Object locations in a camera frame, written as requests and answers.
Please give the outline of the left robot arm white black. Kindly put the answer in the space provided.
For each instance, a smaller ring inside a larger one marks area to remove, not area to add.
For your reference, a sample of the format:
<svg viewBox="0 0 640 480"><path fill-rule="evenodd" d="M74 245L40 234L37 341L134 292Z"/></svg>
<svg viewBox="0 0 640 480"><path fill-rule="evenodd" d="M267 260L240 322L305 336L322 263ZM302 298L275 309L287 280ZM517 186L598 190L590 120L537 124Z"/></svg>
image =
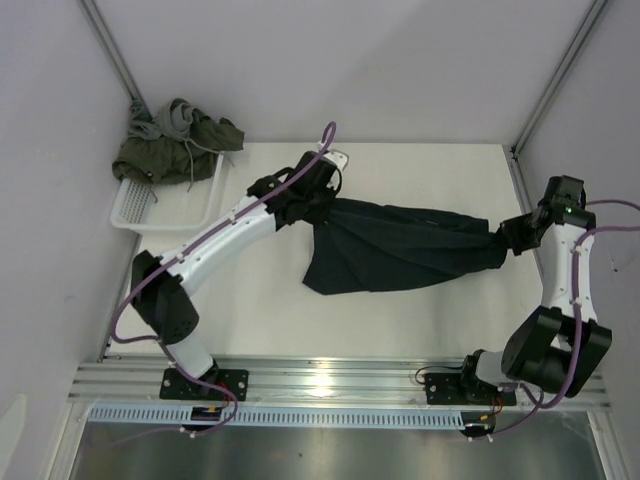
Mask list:
<svg viewBox="0 0 640 480"><path fill-rule="evenodd" d="M148 251L133 262L132 306L172 361L184 370L182 388L197 400L216 390L213 357L198 333L191 297L227 260L298 221L317 224L340 192L347 154L306 152L295 167L255 181L226 216L181 247L160 256Z"/></svg>

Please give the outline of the dark navy shorts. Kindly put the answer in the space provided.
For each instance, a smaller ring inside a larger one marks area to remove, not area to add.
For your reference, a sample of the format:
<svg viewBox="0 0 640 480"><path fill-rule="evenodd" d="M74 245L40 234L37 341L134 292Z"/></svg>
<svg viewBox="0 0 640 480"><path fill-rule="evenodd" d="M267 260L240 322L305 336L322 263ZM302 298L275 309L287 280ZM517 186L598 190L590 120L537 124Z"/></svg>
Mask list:
<svg viewBox="0 0 640 480"><path fill-rule="evenodd" d="M313 230L303 284L321 295L420 289L499 269L507 252L483 218L339 198Z"/></svg>

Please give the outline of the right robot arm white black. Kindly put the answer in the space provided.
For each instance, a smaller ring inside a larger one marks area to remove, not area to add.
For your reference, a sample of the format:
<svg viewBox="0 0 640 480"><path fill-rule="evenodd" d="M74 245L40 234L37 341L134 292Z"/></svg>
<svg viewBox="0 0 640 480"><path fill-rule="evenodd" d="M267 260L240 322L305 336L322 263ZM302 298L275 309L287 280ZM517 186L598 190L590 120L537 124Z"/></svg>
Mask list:
<svg viewBox="0 0 640 480"><path fill-rule="evenodd" d="M570 176L550 178L535 210L502 222L500 232L514 254L540 250L542 297L502 351L466 357L456 380L464 401L480 403L502 388L535 386L550 395L542 405L549 409L579 393L612 343L591 299L595 227L584 184Z"/></svg>

